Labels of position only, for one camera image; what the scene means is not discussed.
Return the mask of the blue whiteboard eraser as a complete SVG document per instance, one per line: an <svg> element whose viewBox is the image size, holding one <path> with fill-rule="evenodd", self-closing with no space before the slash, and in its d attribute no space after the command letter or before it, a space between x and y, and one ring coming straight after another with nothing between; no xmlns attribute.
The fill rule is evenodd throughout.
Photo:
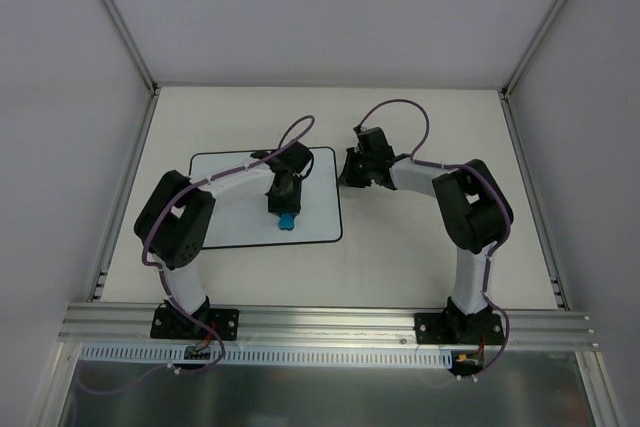
<svg viewBox="0 0 640 427"><path fill-rule="evenodd" d="M295 213L282 213L279 216L278 228L282 231L293 231L295 229Z"/></svg>

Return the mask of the white whiteboard black frame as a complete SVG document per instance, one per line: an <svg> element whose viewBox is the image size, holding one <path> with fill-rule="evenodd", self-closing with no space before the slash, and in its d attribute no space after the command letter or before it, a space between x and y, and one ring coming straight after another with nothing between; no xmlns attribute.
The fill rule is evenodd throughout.
<svg viewBox="0 0 640 427"><path fill-rule="evenodd" d="M336 242L342 237L335 152L330 147L313 147L315 165L302 181L301 212L294 227L279 227L279 216L268 211L269 180L252 182L221 192L225 177L208 188L216 199L203 247L222 249L270 245Z"/></svg>

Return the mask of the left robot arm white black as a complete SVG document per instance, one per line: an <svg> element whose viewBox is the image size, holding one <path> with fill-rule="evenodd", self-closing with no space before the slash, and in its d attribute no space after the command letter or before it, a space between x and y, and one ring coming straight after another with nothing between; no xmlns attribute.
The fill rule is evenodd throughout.
<svg viewBox="0 0 640 427"><path fill-rule="evenodd" d="M278 228L291 231L301 211L303 180L313 166L311 150L291 142L274 151L254 152L244 164L202 180L176 170L161 177L134 222L143 245L142 263L157 269L165 292L154 312L151 338L202 343L237 338L239 312L211 306L194 265L212 215L263 194Z"/></svg>

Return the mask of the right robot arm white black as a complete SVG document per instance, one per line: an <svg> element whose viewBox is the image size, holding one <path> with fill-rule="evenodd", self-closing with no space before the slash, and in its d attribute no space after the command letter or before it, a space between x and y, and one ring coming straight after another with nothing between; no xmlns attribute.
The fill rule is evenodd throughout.
<svg viewBox="0 0 640 427"><path fill-rule="evenodd" d="M456 246L456 277L443 311L432 321L420 321L420 342L476 344L489 335L494 314L488 300L490 269L495 252L506 242L513 212L486 164L421 161L397 155L379 127L354 128L357 145L346 150L339 176L345 187L373 184L389 190L433 197L446 233Z"/></svg>

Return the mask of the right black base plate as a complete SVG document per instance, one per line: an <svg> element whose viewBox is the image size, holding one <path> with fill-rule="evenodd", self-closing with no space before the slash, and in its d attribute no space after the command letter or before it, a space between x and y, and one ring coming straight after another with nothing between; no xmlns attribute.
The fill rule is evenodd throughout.
<svg viewBox="0 0 640 427"><path fill-rule="evenodd" d="M501 345L505 339L502 319L493 312L458 316L451 312L414 315L417 343L441 345Z"/></svg>

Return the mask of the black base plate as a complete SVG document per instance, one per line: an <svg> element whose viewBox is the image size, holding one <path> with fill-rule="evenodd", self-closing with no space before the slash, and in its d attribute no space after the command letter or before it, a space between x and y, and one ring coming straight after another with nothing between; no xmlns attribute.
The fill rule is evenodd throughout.
<svg viewBox="0 0 640 427"><path fill-rule="evenodd" d="M493 312L458 316L451 312L414 315L417 343L441 345L501 345L505 339L502 319Z"/></svg>
<svg viewBox="0 0 640 427"><path fill-rule="evenodd" d="M223 341L237 339L240 311L228 308L213 308L205 303L189 320L168 301L164 301L154 311L149 336L161 340L203 340L210 332L207 325L214 330Z"/></svg>

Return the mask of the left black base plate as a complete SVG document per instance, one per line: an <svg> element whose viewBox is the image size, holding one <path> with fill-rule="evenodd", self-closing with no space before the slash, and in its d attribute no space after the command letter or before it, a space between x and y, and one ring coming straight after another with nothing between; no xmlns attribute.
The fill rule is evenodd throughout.
<svg viewBox="0 0 640 427"><path fill-rule="evenodd" d="M154 311L149 336L161 340L203 340L210 332L207 325L214 330L223 341L237 339L240 311L228 308L213 308L205 303L189 320L168 301L164 301Z"/></svg>

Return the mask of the left aluminium frame post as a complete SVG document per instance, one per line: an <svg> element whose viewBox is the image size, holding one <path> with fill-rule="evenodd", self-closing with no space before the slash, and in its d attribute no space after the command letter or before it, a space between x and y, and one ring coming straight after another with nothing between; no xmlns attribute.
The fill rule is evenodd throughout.
<svg viewBox="0 0 640 427"><path fill-rule="evenodd" d="M137 74L139 75L146 90L154 95L158 89L158 84L154 80L153 75L143 58L141 50L139 49L127 23L122 15L115 0L99 0L103 10L105 11L110 23L115 29L121 43L124 46L125 52L129 56L133 63Z"/></svg>

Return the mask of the aluminium frame post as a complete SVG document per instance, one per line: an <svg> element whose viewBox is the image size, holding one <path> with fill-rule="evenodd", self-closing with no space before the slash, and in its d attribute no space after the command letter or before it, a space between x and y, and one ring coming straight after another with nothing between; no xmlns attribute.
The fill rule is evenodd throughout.
<svg viewBox="0 0 640 427"><path fill-rule="evenodd" d="M538 52L542 49L542 46L546 38L550 35L556 21L559 19L563 9L568 5L570 0L552 0L548 8L546 9L540 23L535 28L532 37L527 43L525 50L519 57L515 67L509 75L507 81L501 88L501 95L508 99L515 91L518 83L523 78L530 64Z"/></svg>
<svg viewBox="0 0 640 427"><path fill-rule="evenodd" d="M158 89L158 84L154 80L153 75L143 58L141 50L139 49L127 23L122 15L115 0L99 0L103 10L105 11L110 23L115 29L121 43L124 46L125 52L129 56L133 63L137 74L139 75L146 90L154 95Z"/></svg>

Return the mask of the aluminium mounting rail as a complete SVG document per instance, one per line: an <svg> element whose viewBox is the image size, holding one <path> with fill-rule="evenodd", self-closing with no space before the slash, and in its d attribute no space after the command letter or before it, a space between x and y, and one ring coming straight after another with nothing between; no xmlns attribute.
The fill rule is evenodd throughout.
<svg viewBox="0 0 640 427"><path fill-rule="evenodd" d="M149 342L154 312L149 303L72 303L59 341ZM240 345L416 347L415 309L239 306ZM515 310L509 313L510 350L594 352L599 339L590 316L577 311Z"/></svg>

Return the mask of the right aluminium frame post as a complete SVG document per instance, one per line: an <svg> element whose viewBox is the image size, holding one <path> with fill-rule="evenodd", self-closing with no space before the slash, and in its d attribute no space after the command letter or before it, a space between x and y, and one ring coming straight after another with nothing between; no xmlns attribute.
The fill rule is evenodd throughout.
<svg viewBox="0 0 640 427"><path fill-rule="evenodd" d="M518 83L523 78L530 64L538 52L542 49L542 46L546 38L550 35L556 21L559 19L563 9L568 5L570 0L552 0L548 8L546 9L540 23L535 28L532 37L527 43L525 50L519 57L515 67L509 75L507 81L501 88L501 95L508 99L515 91Z"/></svg>

